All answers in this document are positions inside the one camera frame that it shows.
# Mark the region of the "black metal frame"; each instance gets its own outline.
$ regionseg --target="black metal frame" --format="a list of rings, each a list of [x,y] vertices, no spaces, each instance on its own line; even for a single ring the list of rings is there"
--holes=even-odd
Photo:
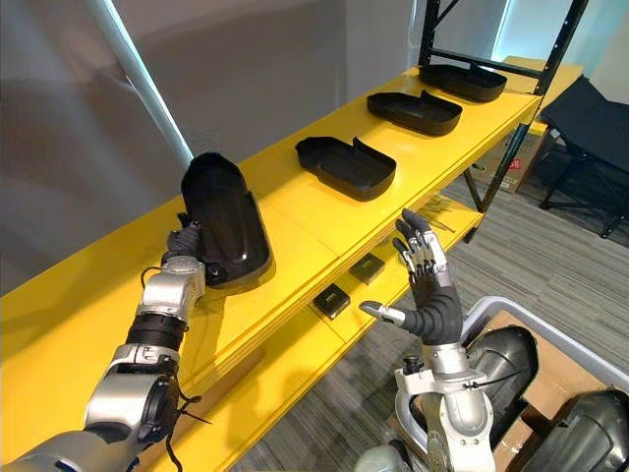
[[[491,67],[493,69],[510,72],[512,74],[517,74],[520,76],[531,77],[534,79],[538,79],[538,83],[535,87],[533,93],[535,95],[544,96],[554,78],[555,73],[557,72],[557,68],[561,63],[561,59],[568,49],[568,44],[570,44],[570,40],[572,39],[572,35],[579,25],[579,21],[583,16],[583,12],[588,5],[588,0],[573,0],[570,5],[570,9],[566,15],[566,18],[561,27],[561,31],[557,35],[557,38],[552,46],[550,54],[546,59],[545,65],[541,71],[535,69],[529,69],[526,67],[516,66],[513,64],[506,64],[503,62],[491,61],[489,59],[484,59],[482,57],[469,56],[467,54],[461,54],[453,51],[446,51],[443,49],[438,49],[434,47],[434,33],[436,27],[439,23],[446,17],[448,13],[456,6],[456,4],[460,0],[451,0],[447,7],[439,14],[440,1],[439,0],[427,0],[426,4],[426,15],[424,18],[424,31],[422,33],[422,46],[420,48],[420,66],[427,66],[430,64],[430,59],[432,57],[443,57],[446,59],[453,59],[456,61],[466,62],[469,64],[476,64],[478,66],[486,66]],[[478,211],[485,213],[498,189],[500,188],[500,184],[504,179],[507,171],[509,170],[509,166],[513,161],[520,145],[524,141],[526,137],[529,126],[531,123],[520,123],[515,130],[515,133],[511,137],[511,141],[509,142],[509,146],[507,147],[506,152],[502,156],[500,163],[498,164],[498,168],[493,176],[493,179],[489,183],[489,187],[487,188],[485,195],[481,198],[479,191],[474,183],[474,179],[470,174],[469,169],[467,169],[463,175],[465,176],[465,181],[468,184],[468,188],[470,189],[470,194],[474,199],[474,204]],[[472,237],[474,236],[475,230],[470,231],[466,237],[465,241],[470,242]]]
[[[559,177],[552,183],[552,185],[548,188],[546,195],[543,201],[540,203],[541,209],[550,209],[550,208],[577,208],[577,209],[597,209],[607,213],[606,218],[600,218],[599,215],[595,215],[598,219],[603,219],[603,228],[599,233],[599,236],[603,239],[607,239],[609,235],[623,222],[629,220],[629,195],[622,196],[620,195],[613,185],[605,178],[605,176],[600,172],[597,168],[598,165],[607,165],[604,161],[598,159],[595,155],[591,155],[588,152],[583,150],[577,151],[576,149],[568,149],[566,151],[568,155],[571,156],[570,162],[566,166],[566,168],[561,172]],[[608,195],[610,195],[614,204],[605,204],[601,202],[591,203],[591,202],[582,202],[580,199],[577,199],[574,196],[570,196],[572,200],[575,202],[551,202],[550,199],[552,195],[561,189],[561,186],[564,182],[566,182],[570,177],[572,177],[579,167],[587,166],[589,170],[592,171],[592,175],[595,175],[599,182],[606,187],[608,191]],[[613,166],[609,166],[613,168],[617,172],[621,172],[623,174],[627,174],[627,172],[618,169]]]

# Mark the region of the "white pole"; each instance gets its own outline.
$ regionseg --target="white pole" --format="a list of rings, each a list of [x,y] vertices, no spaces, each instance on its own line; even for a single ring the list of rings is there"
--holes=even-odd
[[[193,159],[193,154],[159,94],[112,0],[86,1],[157,128],[177,156],[187,165]]]

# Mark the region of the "wall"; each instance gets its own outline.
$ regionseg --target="wall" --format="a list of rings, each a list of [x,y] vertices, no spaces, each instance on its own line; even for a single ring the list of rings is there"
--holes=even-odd
[[[629,9],[592,74],[592,83],[609,100],[629,103]]]
[[[503,3],[461,2],[437,45],[488,55],[487,18]],[[193,152],[220,148],[233,161],[417,63],[407,47],[411,0],[116,6]],[[170,200],[186,163],[153,126],[83,2],[11,0],[0,9],[6,293]]]
[[[545,59],[561,29],[572,0],[509,0],[492,57]],[[590,0],[568,46],[564,61],[584,66],[590,77],[617,31],[629,0]]]

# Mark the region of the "lower shelf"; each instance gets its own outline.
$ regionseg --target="lower shelf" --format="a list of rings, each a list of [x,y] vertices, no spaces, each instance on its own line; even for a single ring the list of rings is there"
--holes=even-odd
[[[433,227],[445,249],[452,248],[482,218],[457,202],[439,198],[422,209],[443,227]],[[253,446],[325,372],[367,331],[374,319],[358,309],[361,301],[396,301],[407,290],[406,270],[389,242],[372,253],[385,261],[369,286],[352,275],[336,282],[352,299],[334,321],[310,308],[295,315],[263,345],[264,359],[207,415],[211,425],[191,429],[174,444],[186,470],[228,469]],[[167,456],[155,470],[172,470]]]

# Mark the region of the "small black box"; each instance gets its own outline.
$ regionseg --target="small black box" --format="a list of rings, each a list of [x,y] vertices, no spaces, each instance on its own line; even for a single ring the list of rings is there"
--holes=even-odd
[[[313,300],[314,307],[331,320],[334,320],[349,304],[349,295],[334,283],[328,285]]]
[[[366,253],[357,263],[350,267],[350,273],[365,285],[369,285],[384,270],[384,262],[372,253]]]

